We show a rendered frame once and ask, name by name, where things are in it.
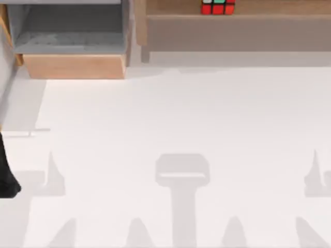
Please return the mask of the pale wooden drawer front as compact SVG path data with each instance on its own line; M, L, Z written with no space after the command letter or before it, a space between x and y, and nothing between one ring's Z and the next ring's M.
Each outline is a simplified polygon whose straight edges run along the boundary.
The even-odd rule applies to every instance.
M123 79L127 56L112 54L24 54L33 79Z

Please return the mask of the pulled-out drawer grey inside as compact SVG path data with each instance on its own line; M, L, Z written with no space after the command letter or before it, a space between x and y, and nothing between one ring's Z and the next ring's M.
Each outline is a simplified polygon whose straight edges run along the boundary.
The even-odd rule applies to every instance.
M122 54L129 0L4 0L19 54Z

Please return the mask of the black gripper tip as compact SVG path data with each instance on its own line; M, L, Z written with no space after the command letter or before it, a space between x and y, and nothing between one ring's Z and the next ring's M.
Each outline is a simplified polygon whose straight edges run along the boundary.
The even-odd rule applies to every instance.
M3 136L0 132L0 199L14 198L21 190L21 185L9 167Z

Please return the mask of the wooden open shelf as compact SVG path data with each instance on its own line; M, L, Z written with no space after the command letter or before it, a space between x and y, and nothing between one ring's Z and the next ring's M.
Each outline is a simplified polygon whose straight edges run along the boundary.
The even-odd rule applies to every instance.
M201 0L132 0L141 61L151 52L331 51L331 0L236 0L203 15Z

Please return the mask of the colourful puzzle cube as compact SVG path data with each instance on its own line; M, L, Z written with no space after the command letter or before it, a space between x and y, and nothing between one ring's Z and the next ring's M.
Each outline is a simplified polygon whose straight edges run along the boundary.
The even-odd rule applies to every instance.
M203 15L232 15L236 0L201 0Z

